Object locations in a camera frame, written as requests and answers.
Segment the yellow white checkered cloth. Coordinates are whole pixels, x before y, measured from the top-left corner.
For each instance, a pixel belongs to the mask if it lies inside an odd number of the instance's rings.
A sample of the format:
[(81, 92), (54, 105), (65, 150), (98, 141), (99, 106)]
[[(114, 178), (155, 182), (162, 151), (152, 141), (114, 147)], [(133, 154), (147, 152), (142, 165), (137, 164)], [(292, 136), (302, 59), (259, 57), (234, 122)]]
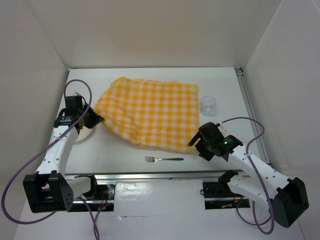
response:
[(199, 88), (194, 83), (120, 77), (95, 104), (103, 125), (132, 145), (191, 154), (199, 128)]

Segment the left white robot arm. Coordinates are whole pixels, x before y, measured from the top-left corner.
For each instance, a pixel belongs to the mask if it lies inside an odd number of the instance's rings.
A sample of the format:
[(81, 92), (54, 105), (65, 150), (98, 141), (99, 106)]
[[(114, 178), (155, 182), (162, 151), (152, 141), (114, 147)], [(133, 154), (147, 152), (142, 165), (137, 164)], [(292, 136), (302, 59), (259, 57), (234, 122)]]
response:
[(52, 146), (34, 174), (26, 175), (23, 187), (33, 213), (70, 211), (73, 201), (80, 196), (88, 200), (97, 197), (99, 187), (93, 175), (78, 175), (67, 180), (66, 167), (76, 142), (104, 118), (98, 115), (75, 94), (65, 98), (63, 108), (53, 124)]

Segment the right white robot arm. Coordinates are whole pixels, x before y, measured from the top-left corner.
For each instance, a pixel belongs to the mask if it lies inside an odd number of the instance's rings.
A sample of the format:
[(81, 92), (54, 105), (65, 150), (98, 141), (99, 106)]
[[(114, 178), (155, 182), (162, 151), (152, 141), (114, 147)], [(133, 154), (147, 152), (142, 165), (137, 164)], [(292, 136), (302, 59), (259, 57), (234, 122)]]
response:
[(220, 157), (246, 173), (241, 177), (235, 170), (226, 171), (218, 179), (220, 194), (242, 195), (267, 207), (271, 219), (280, 226), (289, 228), (309, 208), (306, 186), (300, 178), (291, 179), (273, 169), (238, 138), (224, 136), (219, 124), (208, 122), (199, 127), (188, 146), (194, 146), (199, 157), (207, 161)]

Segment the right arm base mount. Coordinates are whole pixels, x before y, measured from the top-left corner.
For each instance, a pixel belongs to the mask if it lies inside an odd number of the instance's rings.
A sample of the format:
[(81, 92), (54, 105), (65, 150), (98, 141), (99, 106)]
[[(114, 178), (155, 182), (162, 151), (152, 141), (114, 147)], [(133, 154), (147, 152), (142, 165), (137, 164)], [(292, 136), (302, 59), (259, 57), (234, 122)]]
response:
[(204, 197), (206, 210), (250, 208), (246, 197), (232, 192), (223, 192), (217, 181), (203, 182), (199, 193)]

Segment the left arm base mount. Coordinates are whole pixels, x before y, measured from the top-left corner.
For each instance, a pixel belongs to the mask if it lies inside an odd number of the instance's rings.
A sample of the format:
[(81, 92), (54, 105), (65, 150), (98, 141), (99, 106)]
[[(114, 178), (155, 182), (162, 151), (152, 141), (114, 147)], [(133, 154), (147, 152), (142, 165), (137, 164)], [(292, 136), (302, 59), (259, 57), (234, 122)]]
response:
[(69, 212), (112, 212), (116, 183), (97, 179), (95, 175), (66, 175), (65, 179), (73, 191), (73, 202)]

